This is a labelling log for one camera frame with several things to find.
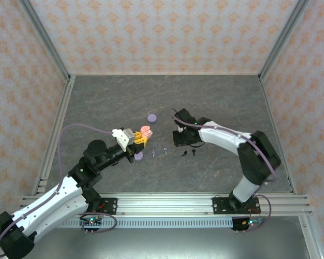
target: patterned wallpaper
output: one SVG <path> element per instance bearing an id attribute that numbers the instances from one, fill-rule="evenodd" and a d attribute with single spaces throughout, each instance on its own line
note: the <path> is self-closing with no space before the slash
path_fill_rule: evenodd
<path id="1" fill-rule="evenodd" d="M 64 81 L 16 0 L 0 1 L 0 213 L 30 194 Z"/>
<path id="2" fill-rule="evenodd" d="M 32 0 L 75 74 L 258 74 L 297 0 Z"/>
<path id="3" fill-rule="evenodd" d="M 324 242 L 324 0 L 311 0 L 264 86 L 298 191 L 311 195 Z"/>

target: purple disc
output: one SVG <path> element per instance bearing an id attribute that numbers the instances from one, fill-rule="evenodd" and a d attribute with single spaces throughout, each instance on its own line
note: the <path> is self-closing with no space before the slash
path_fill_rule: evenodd
<path id="1" fill-rule="evenodd" d="M 150 123 L 155 123 L 157 121 L 157 116 L 155 114 L 149 114 L 147 116 L 147 121 Z"/>
<path id="2" fill-rule="evenodd" d="M 138 154 L 135 154 L 134 155 L 134 159 L 136 161 L 140 161 L 141 159 L 143 159 L 143 153 L 142 152 L 139 152 Z"/>

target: black mount plate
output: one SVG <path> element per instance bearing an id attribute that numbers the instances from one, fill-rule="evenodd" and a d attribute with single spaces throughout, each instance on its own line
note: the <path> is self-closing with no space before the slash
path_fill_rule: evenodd
<path id="1" fill-rule="evenodd" d="M 101 198 L 99 204 L 99 208 L 96 210 L 96 212 L 116 215 L 118 208 L 118 198 Z"/>
<path id="2" fill-rule="evenodd" d="M 212 208 L 214 214 L 250 214 L 249 208 L 256 209 L 259 211 L 259 213 L 261 213 L 258 198 L 248 199 L 248 201 L 242 205 L 239 211 L 235 211 L 233 207 L 230 206 L 228 197 L 214 197 L 212 198 Z"/>

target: orange floral wallpaper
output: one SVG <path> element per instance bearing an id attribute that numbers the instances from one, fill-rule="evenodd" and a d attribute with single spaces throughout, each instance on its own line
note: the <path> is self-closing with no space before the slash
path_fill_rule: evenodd
<path id="1" fill-rule="evenodd" d="M 74 74 L 258 74 L 297 0 L 32 0 Z"/>
<path id="2" fill-rule="evenodd" d="M 324 0 L 311 0 L 264 87 L 298 191 L 311 195 L 324 242 Z"/>
<path id="3" fill-rule="evenodd" d="M 30 194 L 64 81 L 16 0 L 0 1 L 0 213 Z"/>

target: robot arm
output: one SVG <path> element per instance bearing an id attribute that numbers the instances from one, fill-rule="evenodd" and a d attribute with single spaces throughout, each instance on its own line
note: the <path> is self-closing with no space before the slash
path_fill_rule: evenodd
<path id="1" fill-rule="evenodd" d="M 178 125 L 178 130 L 173 132 L 173 141 L 176 146 L 192 145 L 198 142 L 212 143 L 239 157 L 244 175 L 230 193 L 229 199 L 224 201 L 229 204 L 224 204 L 223 207 L 230 206 L 236 213 L 246 212 L 252 195 L 271 174 L 262 157 L 247 142 L 247 139 L 257 145 L 274 170 L 281 164 L 279 156 L 266 135 L 260 131 L 251 134 L 227 129 L 207 118 L 196 120 L 184 108 L 174 115 L 174 121 Z"/>
<path id="2" fill-rule="evenodd" d="M 117 143 L 109 148 L 102 140 L 89 143 L 79 163 L 63 179 L 57 195 L 18 221 L 4 235 L 0 247 L 9 259 L 25 257 L 36 242 L 70 217 L 95 211 L 100 205 L 101 197 L 93 186 L 102 178 L 100 172 L 108 166 L 116 165 L 124 157 L 133 163 L 134 155 L 142 151 L 147 144 L 147 138 L 142 138 L 140 132 L 133 133 L 130 129 L 114 129 L 112 136 L 116 138 Z M 57 186 L 12 215 L 7 212 L 1 213 L 0 234 L 13 221 L 49 198 L 56 189 Z"/>

